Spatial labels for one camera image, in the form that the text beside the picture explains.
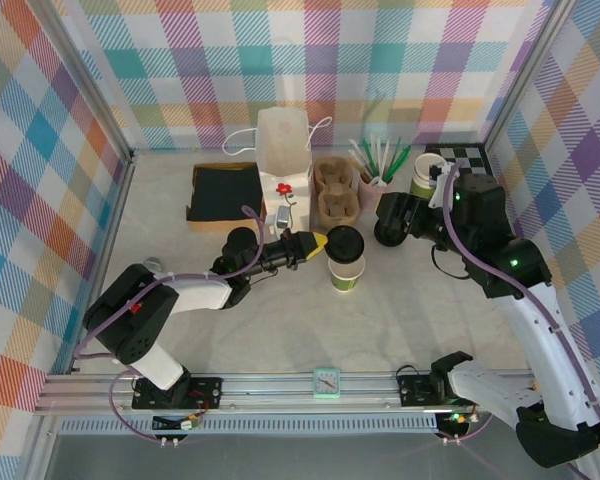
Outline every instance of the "clock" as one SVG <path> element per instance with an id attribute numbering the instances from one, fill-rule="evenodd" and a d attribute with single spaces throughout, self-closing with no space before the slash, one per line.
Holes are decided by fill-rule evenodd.
<path id="1" fill-rule="evenodd" d="M 340 370 L 316 368 L 313 371 L 314 398 L 340 398 Z"/>

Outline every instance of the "plaid wall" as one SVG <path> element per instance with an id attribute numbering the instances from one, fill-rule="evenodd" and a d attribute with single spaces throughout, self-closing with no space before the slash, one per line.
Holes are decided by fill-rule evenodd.
<path id="1" fill-rule="evenodd" d="M 275 105 L 334 117 L 316 145 L 482 138 L 553 0 L 54 3 L 130 144 L 169 149 Z"/>
<path id="2" fill-rule="evenodd" d="M 121 162 L 24 0 L 0 0 L 0 480 L 70 354 Z"/>
<path id="3" fill-rule="evenodd" d="M 580 0 L 492 153 L 510 217 L 600 374 L 600 0 Z"/>

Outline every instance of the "cardboard box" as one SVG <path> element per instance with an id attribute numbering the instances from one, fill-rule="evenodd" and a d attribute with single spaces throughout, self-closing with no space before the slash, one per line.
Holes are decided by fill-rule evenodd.
<path id="1" fill-rule="evenodd" d="M 186 219 L 194 232 L 228 232 L 238 227 L 258 231 L 242 212 L 248 205 L 266 216 L 258 167 L 247 163 L 206 163 L 193 168 L 193 195 Z"/>

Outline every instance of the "bag handle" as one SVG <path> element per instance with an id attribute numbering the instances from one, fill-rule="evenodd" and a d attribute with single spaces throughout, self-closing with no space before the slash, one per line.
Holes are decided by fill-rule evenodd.
<path id="1" fill-rule="evenodd" d="M 307 138 L 307 150 L 309 150 L 309 147 L 311 146 L 311 137 L 313 137 L 313 134 L 316 132 L 317 129 L 322 128 L 322 127 L 328 127 L 329 125 L 331 125 L 331 122 L 333 122 L 333 117 L 324 117 L 322 120 L 320 120 L 318 123 L 316 123 L 313 127 L 309 127 L 309 138 Z"/>
<path id="2" fill-rule="evenodd" d="M 233 157 L 234 155 L 238 155 L 239 153 L 242 153 L 242 152 L 248 152 L 249 150 L 255 151 L 255 149 L 256 149 L 255 147 L 245 147 L 241 150 L 238 150 L 237 152 L 229 153 L 229 152 L 227 152 L 226 146 L 227 146 L 227 142 L 229 141 L 229 139 L 231 137 L 233 137 L 234 135 L 237 135 L 238 133 L 242 133 L 242 132 L 251 132 L 251 131 L 254 131 L 257 129 L 258 129 L 257 127 L 243 128 L 242 130 L 237 130 L 237 131 L 233 132 L 231 135 L 229 135 L 227 138 L 224 139 L 224 142 L 222 142 L 222 151 L 231 157 Z"/>

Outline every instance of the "cup lid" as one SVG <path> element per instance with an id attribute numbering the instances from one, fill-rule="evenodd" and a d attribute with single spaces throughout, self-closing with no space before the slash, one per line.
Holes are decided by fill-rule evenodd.
<path id="1" fill-rule="evenodd" d="M 358 260 L 364 252 L 364 239 L 355 228 L 340 225 L 329 230 L 324 247 L 331 260 L 348 264 Z"/>

